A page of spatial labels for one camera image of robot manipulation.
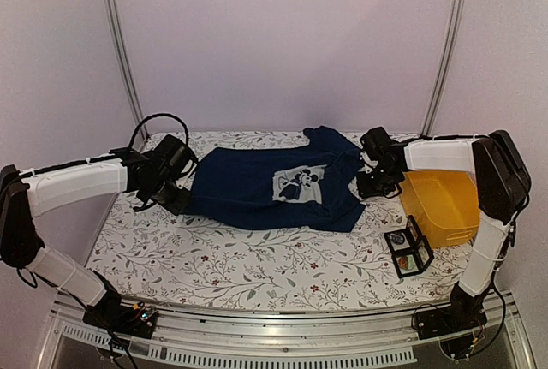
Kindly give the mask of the navy blue printed t-shirt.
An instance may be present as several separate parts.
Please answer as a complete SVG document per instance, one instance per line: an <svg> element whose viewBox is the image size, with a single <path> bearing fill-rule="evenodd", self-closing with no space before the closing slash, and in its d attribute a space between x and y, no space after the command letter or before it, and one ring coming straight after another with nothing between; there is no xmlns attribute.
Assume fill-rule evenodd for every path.
<svg viewBox="0 0 548 369"><path fill-rule="evenodd" d="M325 126L303 134L307 145L294 148L212 150L194 174L185 214L246 230L351 232L365 209L349 189L360 148Z"/></svg>

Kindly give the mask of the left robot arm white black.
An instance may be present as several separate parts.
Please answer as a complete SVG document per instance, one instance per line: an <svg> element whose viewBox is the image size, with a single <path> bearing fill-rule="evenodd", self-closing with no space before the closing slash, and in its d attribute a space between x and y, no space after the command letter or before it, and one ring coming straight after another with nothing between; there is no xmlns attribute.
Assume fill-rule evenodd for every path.
<svg viewBox="0 0 548 369"><path fill-rule="evenodd" d="M179 216L190 192L178 183L193 174L198 162L182 140L166 135L147 152L123 147L39 170L6 165L1 170L1 260L94 307L95 317L108 329L121 329L128 317L117 303L117 291L98 273L47 246L34 220L66 205L119 193L135 193L138 211L159 205Z"/></svg>

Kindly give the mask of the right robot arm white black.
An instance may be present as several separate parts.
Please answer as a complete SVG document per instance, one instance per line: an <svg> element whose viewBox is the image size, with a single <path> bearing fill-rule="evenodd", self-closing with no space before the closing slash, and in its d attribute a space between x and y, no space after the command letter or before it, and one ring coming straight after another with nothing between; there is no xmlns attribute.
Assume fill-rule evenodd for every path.
<svg viewBox="0 0 548 369"><path fill-rule="evenodd" d="M357 177L361 197L400 198L435 248L474 243L442 318L447 329L462 330L514 246L516 220L530 200L531 177L512 138L497 130L397 141L377 127L360 143L370 168Z"/></svg>

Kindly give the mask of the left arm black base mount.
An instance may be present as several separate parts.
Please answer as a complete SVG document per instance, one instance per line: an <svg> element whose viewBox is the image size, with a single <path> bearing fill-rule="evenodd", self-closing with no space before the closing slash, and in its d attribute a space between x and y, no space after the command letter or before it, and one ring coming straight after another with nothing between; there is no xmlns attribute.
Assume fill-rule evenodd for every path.
<svg viewBox="0 0 548 369"><path fill-rule="evenodd" d="M116 334L151 339L158 320L157 309L142 301L123 305L119 294L107 293L95 306L86 306L85 324Z"/></svg>

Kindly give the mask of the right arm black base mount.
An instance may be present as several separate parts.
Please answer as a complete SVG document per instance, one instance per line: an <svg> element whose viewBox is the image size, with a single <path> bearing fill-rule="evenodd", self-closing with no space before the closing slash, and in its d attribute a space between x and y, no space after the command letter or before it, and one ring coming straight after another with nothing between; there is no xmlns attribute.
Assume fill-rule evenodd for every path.
<svg viewBox="0 0 548 369"><path fill-rule="evenodd" d="M420 340L479 328L486 323L481 298L452 301L445 307L425 303L414 310L411 318L411 327L418 333Z"/></svg>

